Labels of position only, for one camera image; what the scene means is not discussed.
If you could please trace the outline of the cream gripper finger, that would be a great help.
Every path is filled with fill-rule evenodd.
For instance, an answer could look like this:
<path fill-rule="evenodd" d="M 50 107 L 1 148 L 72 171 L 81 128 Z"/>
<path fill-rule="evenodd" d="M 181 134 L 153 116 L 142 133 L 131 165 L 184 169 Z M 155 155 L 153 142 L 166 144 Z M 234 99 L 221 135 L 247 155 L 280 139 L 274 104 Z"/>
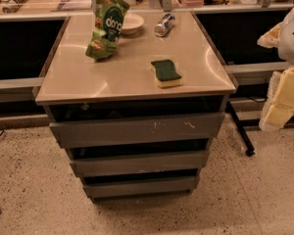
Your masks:
<path fill-rule="evenodd" d="M 266 132 L 277 131 L 282 129 L 293 115 L 294 111 L 292 109 L 265 102 L 261 112 L 259 128 Z"/>
<path fill-rule="evenodd" d="M 258 39 L 257 44 L 265 48 L 277 48 L 279 46 L 280 31 L 281 23 L 278 23 L 265 34 L 263 34 Z"/>

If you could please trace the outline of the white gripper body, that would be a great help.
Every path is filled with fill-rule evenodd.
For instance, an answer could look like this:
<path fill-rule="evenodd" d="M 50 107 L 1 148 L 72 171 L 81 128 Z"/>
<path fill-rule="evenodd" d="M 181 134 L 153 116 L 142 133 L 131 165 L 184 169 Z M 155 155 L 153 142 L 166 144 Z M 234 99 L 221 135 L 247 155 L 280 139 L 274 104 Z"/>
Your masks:
<path fill-rule="evenodd" d="M 294 112 L 294 66 L 272 74 L 268 98 L 270 112 L 274 109 Z"/>

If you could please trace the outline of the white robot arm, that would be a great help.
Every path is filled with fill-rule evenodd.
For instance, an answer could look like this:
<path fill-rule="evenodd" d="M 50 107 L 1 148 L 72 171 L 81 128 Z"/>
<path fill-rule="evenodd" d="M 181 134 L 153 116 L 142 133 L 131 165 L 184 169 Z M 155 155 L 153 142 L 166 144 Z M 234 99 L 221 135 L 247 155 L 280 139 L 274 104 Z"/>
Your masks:
<path fill-rule="evenodd" d="M 259 121 L 262 131 L 276 131 L 294 116 L 294 7 L 281 23 L 262 35 L 257 44 L 276 48 L 279 58 L 290 64 L 285 71 L 272 74 Z"/>

